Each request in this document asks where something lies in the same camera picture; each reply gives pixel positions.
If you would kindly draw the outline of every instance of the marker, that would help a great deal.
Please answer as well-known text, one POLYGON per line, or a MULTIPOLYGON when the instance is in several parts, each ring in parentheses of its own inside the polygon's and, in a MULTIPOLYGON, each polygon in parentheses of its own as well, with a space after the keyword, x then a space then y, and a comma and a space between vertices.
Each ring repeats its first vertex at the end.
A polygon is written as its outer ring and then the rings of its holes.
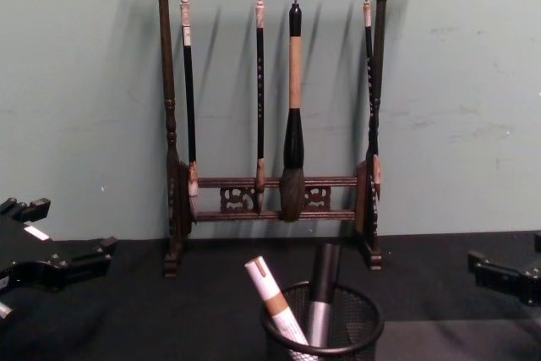
POLYGON ((321 244, 315 251, 312 280, 310 281, 310 307, 308 341, 314 347, 327 347, 331 305, 340 265, 340 245, 321 244))
MULTIPOLYGON (((244 266, 252 278, 278 331, 291 341, 308 345, 306 336, 298 325, 295 315, 287 304, 284 295, 281 293, 281 289, 276 284, 263 257, 256 257, 244 264, 244 266)), ((318 357, 298 353, 293 350, 289 350, 289 353, 295 361, 316 361, 318 359, 318 357)))
POLYGON ((7 305, 0 302, 0 318, 5 319, 11 314, 12 310, 7 305))

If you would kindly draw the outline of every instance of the black clamp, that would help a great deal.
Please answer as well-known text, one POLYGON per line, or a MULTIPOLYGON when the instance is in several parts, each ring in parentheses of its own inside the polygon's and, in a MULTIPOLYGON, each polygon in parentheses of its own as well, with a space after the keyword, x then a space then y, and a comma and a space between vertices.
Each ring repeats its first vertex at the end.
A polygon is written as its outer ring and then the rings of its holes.
MULTIPOLYGON (((534 235, 534 248, 541 254, 541 232, 534 235)), ((541 306, 541 259, 516 269, 470 251, 467 268, 479 287, 514 296, 527 306, 541 306)))
POLYGON ((0 205, 0 294, 18 287, 58 291, 107 274, 117 240, 105 238, 76 253, 64 251, 27 223, 45 218, 50 206, 45 198, 29 205, 10 198, 0 205))

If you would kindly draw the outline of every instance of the black brush handle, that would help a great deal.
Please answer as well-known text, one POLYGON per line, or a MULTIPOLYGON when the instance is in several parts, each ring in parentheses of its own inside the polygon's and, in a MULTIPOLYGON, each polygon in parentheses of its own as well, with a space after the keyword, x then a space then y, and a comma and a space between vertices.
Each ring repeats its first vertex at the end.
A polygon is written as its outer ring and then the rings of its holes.
POLYGON ((256 7, 256 39, 257 39, 257 157, 264 154, 264 120, 265 120, 265 60, 263 57, 264 5, 259 0, 256 7))
POLYGON ((183 27, 184 80, 186 84, 186 115, 188 119, 188 156, 195 162, 195 113, 194 113, 194 73, 192 70, 192 40, 189 23, 189 2, 181 0, 183 27))
POLYGON ((385 10, 387 0, 376 0, 376 16, 374 28, 374 58, 373 58, 373 81, 374 93, 374 132, 377 140, 378 127, 380 126, 380 103, 381 83, 383 79, 383 50, 385 47, 385 10))
POLYGON ((340 245, 330 243, 320 244, 316 248, 310 281, 310 301, 326 304, 333 302, 341 251, 340 245))
POLYGON ((299 169, 304 164, 303 127, 301 124, 302 11, 298 3, 289 10, 289 113, 287 115, 284 167, 299 169))
POLYGON ((370 1, 364 2, 364 36, 366 38, 366 65, 369 83, 369 152, 378 154, 378 114, 376 111, 376 100, 374 97, 374 55, 372 46, 372 7, 370 1))

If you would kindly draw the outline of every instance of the carved wooden rail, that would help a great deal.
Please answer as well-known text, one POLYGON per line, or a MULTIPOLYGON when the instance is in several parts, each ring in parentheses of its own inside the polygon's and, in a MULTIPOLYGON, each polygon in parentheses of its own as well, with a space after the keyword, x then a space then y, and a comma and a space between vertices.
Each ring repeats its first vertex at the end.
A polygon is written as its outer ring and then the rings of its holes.
MULTIPOLYGON (((373 89, 379 86, 383 70, 383 49, 385 38, 385 8, 387 0, 377 0, 374 33, 374 77, 373 89)), ((179 161, 175 121, 175 90, 173 81, 171 27, 168 0, 158 0, 160 10, 161 68, 163 95, 166 111, 167 131, 167 191, 169 247, 164 260, 166 276, 176 276, 182 258, 183 246, 191 233, 194 219, 189 209, 188 166, 179 161)), ((342 220, 354 223, 354 237, 370 269, 381 267, 381 252, 377 241, 378 212, 374 191, 368 191, 372 199, 363 201, 367 184, 359 176, 360 164, 352 177, 306 177, 305 198, 300 221, 342 220), (335 187, 355 188, 355 207, 348 209, 331 208, 331 190, 335 187)), ((278 178, 267 178, 266 188, 277 188, 278 178)), ((280 211, 255 209, 255 178, 199 178, 199 187, 219 189, 220 208, 218 211, 202 211, 197 222, 281 220, 280 211)))

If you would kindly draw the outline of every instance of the brush tip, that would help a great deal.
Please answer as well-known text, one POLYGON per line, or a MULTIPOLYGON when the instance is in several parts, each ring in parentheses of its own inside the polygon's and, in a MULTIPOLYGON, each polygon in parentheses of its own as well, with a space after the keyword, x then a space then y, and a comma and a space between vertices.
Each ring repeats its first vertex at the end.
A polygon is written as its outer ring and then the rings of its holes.
POLYGON ((189 197, 189 211, 192 213, 194 221, 197 221, 197 205, 195 203, 195 196, 189 197))
POLYGON ((281 217, 295 222, 301 215, 305 202, 304 171, 302 168, 285 168, 280 179, 281 217))
POLYGON ((255 208, 259 213, 261 213, 261 210, 263 209, 263 192, 257 193, 257 207, 255 208))

